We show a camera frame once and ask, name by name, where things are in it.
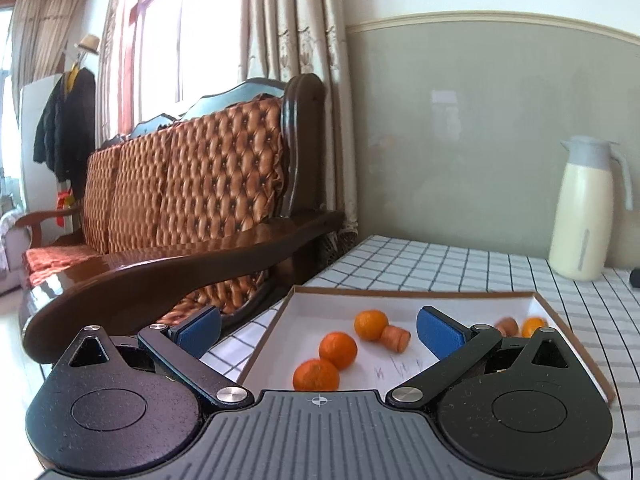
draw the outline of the wooden sofa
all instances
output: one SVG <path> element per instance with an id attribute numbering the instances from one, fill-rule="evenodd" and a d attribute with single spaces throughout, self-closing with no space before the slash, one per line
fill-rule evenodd
<path id="1" fill-rule="evenodd" d="M 210 304 L 231 329 L 316 272 L 312 241 L 342 222 L 320 210 L 323 104 L 313 74 L 249 80 L 95 152 L 81 204 L 16 224 L 33 233 L 27 354 L 55 362 L 85 325 L 135 334 Z M 42 220 L 75 212 L 81 230 L 39 246 Z"/>

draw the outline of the silver screw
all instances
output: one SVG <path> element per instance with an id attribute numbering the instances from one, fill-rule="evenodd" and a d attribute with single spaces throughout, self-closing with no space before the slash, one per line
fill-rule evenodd
<path id="1" fill-rule="evenodd" d="M 218 400 L 226 402 L 227 404 L 241 402 L 245 400 L 248 395 L 247 390 L 240 388 L 240 386 L 226 386 L 225 388 L 220 388 L 216 393 Z"/>
<path id="2" fill-rule="evenodd" d="M 412 386 L 400 386 L 391 392 L 391 396 L 398 402 L 416 402 L 422 398 L 422 392 Z"/>

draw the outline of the yellow garment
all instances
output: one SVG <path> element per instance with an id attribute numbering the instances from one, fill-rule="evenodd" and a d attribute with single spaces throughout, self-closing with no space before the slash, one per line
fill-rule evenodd
<path id="1" fill-rule="evenodd" d="M 68 77 L 66 78 L 65 84 L 65 96 L 71 92 L 71 89 L 74 87 L 74 83 L 76 82 L 76 76 L 78 76 L 78 72 L 80 72 L 80 66 L 78 63 L 74 63 L 71 67 L 71 72 L 69 72 Z"/>

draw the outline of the thermos handle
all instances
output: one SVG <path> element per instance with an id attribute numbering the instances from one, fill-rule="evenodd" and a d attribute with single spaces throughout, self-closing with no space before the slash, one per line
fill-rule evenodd
<path id="1" fill-rule="evenodd" d="M 629 165 L 626 162 L 626 158 L 613 145 L 611 146 L 611 156 L 614 160 L 618 161 L 622 167 L 622 181 L 625 184 L 625 208 L 627 211 L 633 211 L 634 194 L 631 187 L 631 173 L 629 172 Z"/>

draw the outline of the blue gripper pad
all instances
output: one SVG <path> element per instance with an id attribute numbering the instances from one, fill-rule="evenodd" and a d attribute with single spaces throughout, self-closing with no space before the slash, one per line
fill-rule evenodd
<path id="1" fill-rule="evenodd" d="M 189 355 L 200 359 L 218 341 L 221 332 L 220 311 L 208 306 L 172 327 L 169 338 Z"/>
<path id="2" fill-rule="evenodd" d="M 416 330 L 422 344 L 440 360 L 466 343 L 470 332 L 465 326 L 430 306 L 425 306 L 418 312 Z"/>

